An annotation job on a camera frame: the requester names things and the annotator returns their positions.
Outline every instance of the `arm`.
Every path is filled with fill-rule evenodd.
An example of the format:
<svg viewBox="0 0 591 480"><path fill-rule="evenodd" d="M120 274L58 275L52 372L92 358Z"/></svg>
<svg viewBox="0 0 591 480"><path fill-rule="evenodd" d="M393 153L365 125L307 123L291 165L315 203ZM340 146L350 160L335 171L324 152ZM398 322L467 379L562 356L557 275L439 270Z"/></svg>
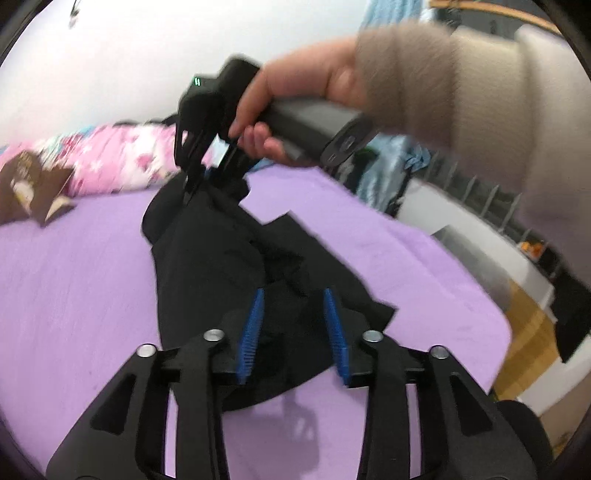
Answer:
<svg viewBox="0 0 591 480"><path fill-rule="evenodd" d="M289 95L361 108L384 131L523 192L518 215L591 284L591 82L564 41L527 27L507 41L406 23L296 51L265 65L241 100L232 132L251 156L287 161L252 123Z"/></svg>

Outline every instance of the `blue bristle pad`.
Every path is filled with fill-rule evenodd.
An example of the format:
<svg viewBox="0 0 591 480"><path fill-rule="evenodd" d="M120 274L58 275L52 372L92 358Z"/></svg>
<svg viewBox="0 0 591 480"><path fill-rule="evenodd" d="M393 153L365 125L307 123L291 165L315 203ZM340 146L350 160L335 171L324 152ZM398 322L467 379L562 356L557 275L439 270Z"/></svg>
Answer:
<svg viewBox="0 0 591 480"><path fill-rule="evenodd" d="M326 329L329 333L330 347L332 348L337 372L343 383L349 385L349 347L345 341L343 327L340 324L335 297L329 288L324 291L324 320L326 321Z"/></svg>
<svg viewBox="0 0 591 480"><path fill-rule="evenodd" d="M265 313L265 291L259 288L252 302L251 312L248 315L242 337L238 342L238 366L236 376L240 385L244 385L250 377L255 363L256 347L261 333L262 318Z"/></svg>

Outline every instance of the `pink floral blanket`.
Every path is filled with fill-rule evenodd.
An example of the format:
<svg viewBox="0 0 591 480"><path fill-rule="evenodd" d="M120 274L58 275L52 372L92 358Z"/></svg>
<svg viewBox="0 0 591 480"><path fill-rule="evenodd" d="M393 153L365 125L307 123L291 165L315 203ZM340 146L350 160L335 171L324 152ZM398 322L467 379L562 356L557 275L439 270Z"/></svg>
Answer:
<svg viewBox="0 0 591 480"><path fill-rule="evenodd" d="M0 147L0 168L23 150L41 157L44 168L74 168L68 195L141 190L164 184L178 171L174 164L174 125L90 127L49 140ZM216 149L203 162L210 166Z"/></svg>

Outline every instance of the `brown pillow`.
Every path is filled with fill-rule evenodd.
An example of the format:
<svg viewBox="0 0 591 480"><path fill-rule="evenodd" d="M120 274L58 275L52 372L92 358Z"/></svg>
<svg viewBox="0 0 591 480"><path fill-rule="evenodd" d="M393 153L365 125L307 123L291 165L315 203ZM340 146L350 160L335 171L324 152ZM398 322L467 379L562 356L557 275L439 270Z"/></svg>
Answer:
<svg viewBox="0 0 591 480"><path fill-rule="evenodd" d="M0 170L0 225L34 218L41 226L74 208L62 195L72 168L45 170L39 157L28 151L10 159Z"/></svg>

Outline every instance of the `hand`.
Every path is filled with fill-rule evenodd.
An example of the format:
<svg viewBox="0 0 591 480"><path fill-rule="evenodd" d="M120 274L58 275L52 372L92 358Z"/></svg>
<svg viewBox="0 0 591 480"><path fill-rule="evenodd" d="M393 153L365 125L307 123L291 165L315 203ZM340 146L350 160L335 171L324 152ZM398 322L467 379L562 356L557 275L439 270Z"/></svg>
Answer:
<svg viewBox="0 0 591 480"><path fill-rule="evenodd" d="M238 145L252 158L294 165L268 125L254 122L274 97L320 96L362 109L366 93L355 68L355 50L356 38L343 38L296 50L264 65L238 104L230 137L240 137Z"/></svg>

